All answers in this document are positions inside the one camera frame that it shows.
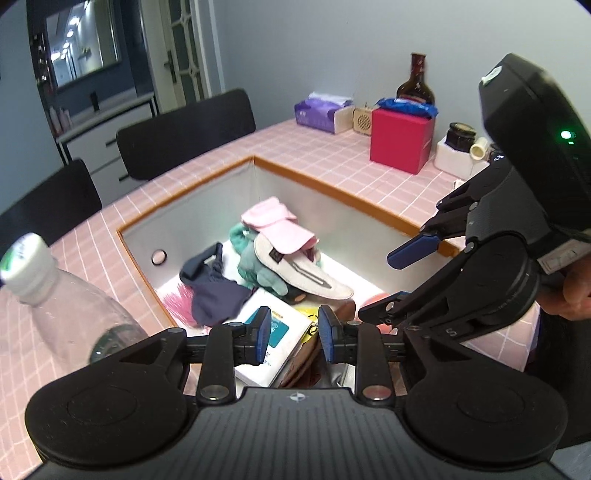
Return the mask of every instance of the plastic water bottle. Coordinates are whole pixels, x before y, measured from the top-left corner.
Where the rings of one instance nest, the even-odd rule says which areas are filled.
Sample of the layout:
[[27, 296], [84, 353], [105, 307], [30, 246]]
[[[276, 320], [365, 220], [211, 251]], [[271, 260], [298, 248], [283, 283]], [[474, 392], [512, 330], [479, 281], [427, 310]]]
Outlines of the plastic water bottle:
[[57, 268], [35, 233], [21, 237], [2, 257], [0, 278], [31, 307], [43, 341], [67, 373], [148, 337], [119, 303]]

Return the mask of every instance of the person's hand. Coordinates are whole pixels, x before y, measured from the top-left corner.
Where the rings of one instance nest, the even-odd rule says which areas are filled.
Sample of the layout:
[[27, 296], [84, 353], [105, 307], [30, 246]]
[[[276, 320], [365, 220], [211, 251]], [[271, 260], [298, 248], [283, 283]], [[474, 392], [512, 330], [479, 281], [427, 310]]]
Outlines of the person's hand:
[[543, 289], [538, 303], [546, 313], [567, 320], [591, 319], [591, 254], [577, 260], [568, 270], [562, 291]]

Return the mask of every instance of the purple tissue box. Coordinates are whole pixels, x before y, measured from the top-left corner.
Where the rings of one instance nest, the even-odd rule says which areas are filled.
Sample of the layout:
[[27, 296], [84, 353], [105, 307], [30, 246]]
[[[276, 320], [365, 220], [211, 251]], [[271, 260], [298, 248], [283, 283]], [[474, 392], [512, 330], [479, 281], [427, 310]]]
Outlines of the purple tissue box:
[[295, 105], [295, 121], [299, 125], [339, 134], [353, 128], [352, 102], [345, 106], [317, 98], [308, 98]]

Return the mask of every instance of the black chair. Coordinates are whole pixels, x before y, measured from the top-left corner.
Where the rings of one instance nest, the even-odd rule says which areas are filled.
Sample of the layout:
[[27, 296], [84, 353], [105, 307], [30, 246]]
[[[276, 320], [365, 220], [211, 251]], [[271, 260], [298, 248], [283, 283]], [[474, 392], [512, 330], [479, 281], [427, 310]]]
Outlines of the black chair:
[[152, 180], [255, 130], [248, 95], [236, 89], [124, 128], [117, 145], [129, 175]]
[[101, 208], [86, 165], [74, 160], [0, 215], [0, 258], [29, 232], [51, 245]]
[[566, 402], [569, 422], [558, 448], [591, 440], [591, 319], [570, 322], [540, 314], [534, 361], [526, 373], [553, 387]]

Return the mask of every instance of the tissue box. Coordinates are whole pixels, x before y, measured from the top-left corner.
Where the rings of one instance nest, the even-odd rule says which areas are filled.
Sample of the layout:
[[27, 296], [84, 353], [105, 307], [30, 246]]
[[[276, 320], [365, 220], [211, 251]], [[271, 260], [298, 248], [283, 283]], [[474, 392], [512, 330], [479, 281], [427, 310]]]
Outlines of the tissue box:
[[317, 98], [307, 98], [295, 105], [299, 125], [339, 134], [353, 128], [353, 105], [340, 106]]
[[250, 387], [269, 387], [287, 359], [298, 347], [301, 338], [312, 322], [271, 293], [259, 288], [244, 304], [234, 322], [250, 323], [259, 307], [271, 309], [271, 337], [265, 361], [257, 367], [239, 365], [234, 369], [236, 377]]
[[372, 113], [369, 159], [416, 175], [431, 153], [435, 119], [378, 108]]

